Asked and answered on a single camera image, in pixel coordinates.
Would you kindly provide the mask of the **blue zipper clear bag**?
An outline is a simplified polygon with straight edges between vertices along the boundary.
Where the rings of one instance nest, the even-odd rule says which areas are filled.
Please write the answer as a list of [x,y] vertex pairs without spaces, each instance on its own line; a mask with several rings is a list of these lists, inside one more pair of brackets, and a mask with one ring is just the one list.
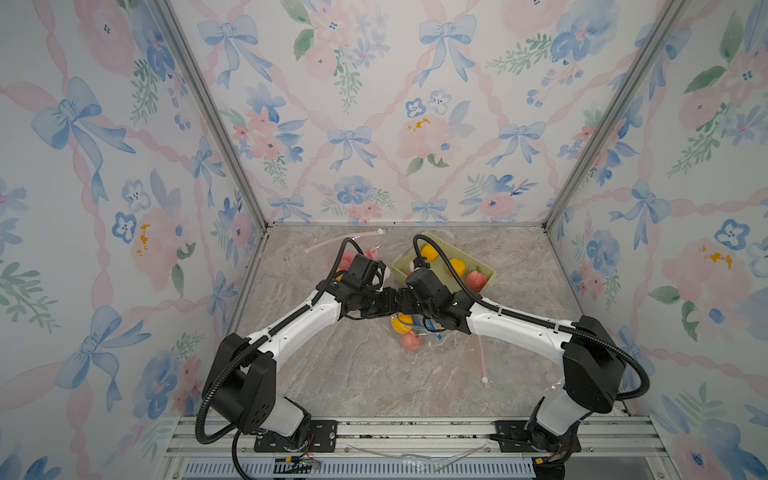
[[[414,328],[411,332],[423,339],[423,345],[419,350],[427,347],[435,347],[443,343],[445,339],[444,329],[440,327],[437,322],[434,322],[432,319],[426,318],[420,314],[411,314],[410,316],[414,320]],[[400,343],[401,335],[397,334],[394,330],[393,332]]]

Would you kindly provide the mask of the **pink zipper clear bag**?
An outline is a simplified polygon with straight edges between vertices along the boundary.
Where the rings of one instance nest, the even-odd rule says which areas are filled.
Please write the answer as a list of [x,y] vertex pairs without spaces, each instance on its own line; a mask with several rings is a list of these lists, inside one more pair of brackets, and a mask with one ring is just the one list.
[[313,274],[322,277],[325,277],[335,264],[337,256],[342,257],[347,252],[351,252],[355,257],[362,253],[371,260],[380,261],[381,244],[385,235],[386,231],[382,228],[344,233],[308,247],[304,250],[303,260]]
[[476,346],[486,390],[541,393],[563,380],[562,367],[540,354],[488,336],[477,337]]

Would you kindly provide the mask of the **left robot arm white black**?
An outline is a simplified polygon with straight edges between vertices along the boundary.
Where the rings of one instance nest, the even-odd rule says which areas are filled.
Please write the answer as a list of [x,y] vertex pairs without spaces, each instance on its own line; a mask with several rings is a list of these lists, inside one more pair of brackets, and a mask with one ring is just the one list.
[[312,337],[357,312],[362,319],[396,310],[387,268],[364,254],[330,276],[298,307],[248,336],[225,337],[215,354],[196,414],[195,438],[215,443],[234,432],[262,434],[268,443],[297,450],[308,442],[311,414],[277,393],[281,366]]

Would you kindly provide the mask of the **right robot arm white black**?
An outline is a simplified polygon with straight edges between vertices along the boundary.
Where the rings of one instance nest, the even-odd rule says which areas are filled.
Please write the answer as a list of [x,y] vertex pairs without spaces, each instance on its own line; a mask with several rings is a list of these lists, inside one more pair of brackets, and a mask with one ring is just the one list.
[[619,399],[627,361],[594,318],[552,320],[493,303],[467,287],[452,292],[426,268],[407,277],[395,301],[400,313],[510,343],[562,370],[562,381],[536,404],[522,433],[521,440],[538,451],[563,453],[581,421],[611,412]]

